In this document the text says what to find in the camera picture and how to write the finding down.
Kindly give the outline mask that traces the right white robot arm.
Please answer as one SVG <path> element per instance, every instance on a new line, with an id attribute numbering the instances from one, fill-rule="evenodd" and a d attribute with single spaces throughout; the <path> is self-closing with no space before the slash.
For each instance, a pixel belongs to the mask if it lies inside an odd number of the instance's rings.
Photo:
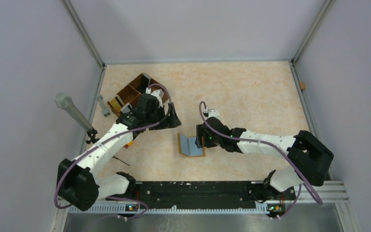
<path id="1" fill-rule="evenodd" d="M 288 166 L 271 172 L 265 180 L 264 193 L 277 199 L 285 190 L 300 184 L 320 187 L 328 175 L 333 153 L 312 133 L 277 136 L 252 132 L 245 128 L 229 129 L 220 121 L 216 109 L 203 109 L 204 122 L 197 125 L 198 147 L 220 146 L 227 152 L 255 153 L 285 159 Z"/>

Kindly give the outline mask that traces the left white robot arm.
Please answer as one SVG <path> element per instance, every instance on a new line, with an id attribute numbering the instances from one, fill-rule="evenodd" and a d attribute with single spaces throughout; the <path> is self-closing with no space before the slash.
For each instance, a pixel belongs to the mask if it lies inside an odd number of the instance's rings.
<path id="1" fill-rule="evenodd" d="M 56 208 L 63 208 L 58 203 L 59 198 L 66 200 L 68 206 L 86 211 L 97 200 L 111 199 L 114 195 L 124 200 L 134 197 L 136 188 L 130 183 L 128 175 L 97 176 L 105 164 L 139 134 L 181 125 L 171 98 L 168 99 L 168 109 L 165 109 L 164 96 L 169 97 L 170 94 L 163 85 L 151 84 L 139 97 L 137 105 L 130 112 L 122 114 L 89 150 L 73 160 L 64 159 L 59 164 L 54 196 Z"/>

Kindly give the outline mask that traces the brown wicker divided basket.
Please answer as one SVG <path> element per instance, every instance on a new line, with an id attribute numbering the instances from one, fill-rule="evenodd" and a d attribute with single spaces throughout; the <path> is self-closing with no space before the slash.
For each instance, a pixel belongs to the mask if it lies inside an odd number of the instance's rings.
<path id="1" fill-rule="evenodd" d="M 158 81 L 152 78 L 152 84 L 154 83 L 159 84 Z M 131 80 L 129 84 L 124 86 L 116 94 L 118 94 L 121 97 L 124 105 L 127 103 L 130 103 L 132 106 L 135 106 L 138 102 L 139 97 L 145 92 L 146 92 L 146 89 L 141 87 L 141 74 L 139 74 L 136 78 Z"/>

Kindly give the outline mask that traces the orange leather card holder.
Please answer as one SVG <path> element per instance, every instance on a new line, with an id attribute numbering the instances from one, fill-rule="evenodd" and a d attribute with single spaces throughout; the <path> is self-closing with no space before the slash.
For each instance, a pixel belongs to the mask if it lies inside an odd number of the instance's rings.
<path id="1" fill-rule="evenodd" d="M 198 147 L 196 141 L 196 136 L 188 137 L 181 133 L 177 133 L 179 154 L 189 158 L 205 157 L 205 148 Z"/>

